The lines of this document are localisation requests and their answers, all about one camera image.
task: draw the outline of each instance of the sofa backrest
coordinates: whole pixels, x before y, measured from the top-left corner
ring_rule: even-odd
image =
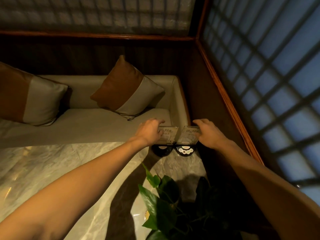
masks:
[[[90,99],[90,96],[101,86],[106,75],[103,76],[68,76],[68,75],[40,75],[72,88],[70,98],[71,109],[95,109],[97,103]],[[170,99],[173,92],[173,86],[178,84],[176,76],[171,75],[146,75],[159,86],[163,87],[165,92],[154,98],[149,107],[159,109],[169,109]]]

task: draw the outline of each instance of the wooden trim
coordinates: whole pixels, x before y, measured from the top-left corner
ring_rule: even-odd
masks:
[[[199,39],[199,37],[200,37],[200,33],[201,33],[201,30],[202,30],[203,21],[204,21],[205,16],[206,16],[206,12],[207,12],[209,1],[210,0],[205,0],[204,1],[201,18],[200,18],[199,25],[198,25],[198,31],[197,31],[197,35],[195,37],[196,39]]]
[[[191,119],[190,119],[189,109],[188,109],[186,97],[184,96],[182,84],[181,84],[180,78],[179,78],[178,76],[176,76],[176,77],[177,77],[178,82],[179,82],[180,93],[181,93],[181,96],[182,96],[182,100],[183,100],[183,104],[184,104],[184,109],[185,109],[185,111],[186,111],[186,120],[187,120],[187,122],[188,122],[188,125],[191,125]]]
[[[232,104],[232,101],[229,97],[229,95],[227,94],[225,88],[223,87],[216,71],[214,70],[210,60],[208,59],[208,56],[202,46],[202,44],[200,43],[199,40],[196,40],[195,41],[198,49],[199,49],[199,52],[200,54],[202,55],[202,58],[210,72],[210,75],[214,81],[214,83],[216,84],[216,86],[218,87],[218,90],[219,90],[219,93],[220,95],[222,96],[222,99],[238,129],[238,131],[240,132],[243,140],[244,140],[244,143],[246,145],[246,148],[248,149],[250,155],[256,160],[258,161],[259,163],[261,163],[262,165],[264,165],[256,147],[254,146],[254,143],[252,142],[244,124],[242,123],[242,120],[240,119],[239,115],[238,115],[238,112],[236,111],[234,105]]]
[[[44,32],[44,31],[6,31],[6,30],[0,30],[0,35],[106,38],[106,39],[123,39],[123,40],[168,40],[168,41],[192,41],[192,40],[195,40],[195,37],[174,37],[174,36],[135,35],[135,34],[106,34],[106,33],[86,33],[86,32]]]

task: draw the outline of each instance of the sofa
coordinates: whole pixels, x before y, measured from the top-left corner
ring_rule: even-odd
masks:
[[[0,148],[41,145],[122,142],[134,135],[138,125],[149,118],[164,119],[166,126],[181,130],[190,125],[190,118],[181,83],[177,76],[149,75],[165,89],[145,111],[133,120],[101,109],[90,99],[106,76],[40,75],[72,89],[67,109],[50,126],[33,126],[0,120]]]

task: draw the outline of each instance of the marble tabletop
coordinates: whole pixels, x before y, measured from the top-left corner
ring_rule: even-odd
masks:
[[[106,153],[123,142],[44,145],[0,149],[0,221],[45,186],[70,170]],[[102,197],[74,225],[65,239],[138,239],[145,206],[138,184],[151,190],[143,162],[150,172],[177,181],[184,201],[193,201],[200,176],[206,171],[200,157],[182,157],[172,151],[158,157],[145,148],[114,179]]]

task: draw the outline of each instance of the black round base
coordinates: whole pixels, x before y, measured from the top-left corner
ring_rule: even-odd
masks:
[[[179,155],[189,157],[195,152],[196,147],[194,145],[176,145],[174,149]]]
[[[168,156],[174,147],[172,145],[153,145],[151,146],[151,150],[158,157],[166,157]]]

